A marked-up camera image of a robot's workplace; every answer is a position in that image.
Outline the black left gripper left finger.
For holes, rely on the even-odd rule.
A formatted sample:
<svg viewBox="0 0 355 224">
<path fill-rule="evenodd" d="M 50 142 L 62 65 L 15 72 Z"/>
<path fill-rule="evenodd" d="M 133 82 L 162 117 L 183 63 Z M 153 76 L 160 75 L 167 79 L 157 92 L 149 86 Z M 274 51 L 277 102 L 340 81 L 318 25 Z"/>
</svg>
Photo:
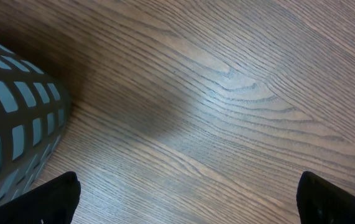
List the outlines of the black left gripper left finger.
<svg viewBox="0 0 355 224">
<path fill-rule="evenodd" d="M 80 193 L 81 185 L 76 173 L 66 172 L 0 206 L 0 224 L 70 224 Z"/>
</svg>

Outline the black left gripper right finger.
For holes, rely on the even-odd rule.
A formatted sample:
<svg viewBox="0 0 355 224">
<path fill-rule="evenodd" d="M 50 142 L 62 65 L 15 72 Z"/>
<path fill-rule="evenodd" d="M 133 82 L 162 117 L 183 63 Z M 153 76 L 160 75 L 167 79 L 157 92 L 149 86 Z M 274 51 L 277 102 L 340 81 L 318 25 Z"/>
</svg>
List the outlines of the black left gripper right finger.
<svg viewBox="0 0 355 224">
<path fill-rule="evenodd" d="M 309 171 L 298 183 L 297 208 L 302 224 L 355 223 L 355 196 Z"/>
</svg>

